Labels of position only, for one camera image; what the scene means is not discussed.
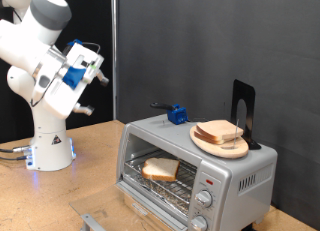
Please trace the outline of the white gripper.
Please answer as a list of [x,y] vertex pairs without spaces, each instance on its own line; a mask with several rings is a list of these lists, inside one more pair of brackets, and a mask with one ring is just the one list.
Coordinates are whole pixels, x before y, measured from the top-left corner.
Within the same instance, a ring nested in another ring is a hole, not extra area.
[[[66,58],[66,63],[44,95],[44,107],[60,119],[67,118],[72,111],[91,116],[94,112],[92,106],[77,103],[89,83],[87,72],[90,51],[82,45],[73,45]],[[102,86],[108,85],[109,79],[101,70],[98,71],[97,78]]]

